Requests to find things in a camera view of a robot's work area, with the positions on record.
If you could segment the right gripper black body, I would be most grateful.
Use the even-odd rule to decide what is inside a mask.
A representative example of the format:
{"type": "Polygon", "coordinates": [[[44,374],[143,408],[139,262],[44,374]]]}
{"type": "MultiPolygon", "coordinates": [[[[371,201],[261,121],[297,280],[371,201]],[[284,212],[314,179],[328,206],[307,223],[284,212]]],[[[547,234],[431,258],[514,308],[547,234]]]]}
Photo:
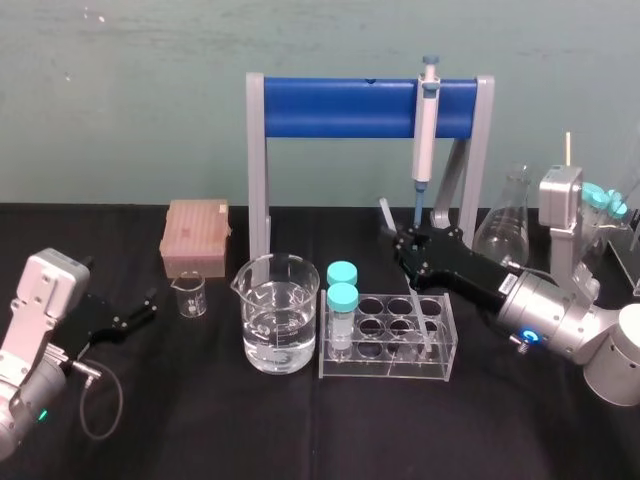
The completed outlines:
{"type": "Polygon", "coordinates": [[[424,228],[422,234],[422,288],[443,288],[499,313],[522,273],[473,251],[456,229],[424,228]]]}

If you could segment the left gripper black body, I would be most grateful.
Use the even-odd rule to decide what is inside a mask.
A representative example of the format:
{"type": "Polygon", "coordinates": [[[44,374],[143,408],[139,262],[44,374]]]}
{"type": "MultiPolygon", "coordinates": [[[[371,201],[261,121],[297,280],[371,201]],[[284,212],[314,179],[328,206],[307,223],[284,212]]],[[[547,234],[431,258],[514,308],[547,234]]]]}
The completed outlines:
{"type": "Polygon", "coordinates": [[[124,320],[108,301],[85,294],[55,329],[55,346],[68,358],[80,358],[99,343],[123,342],[129,335],[124,320]]]}

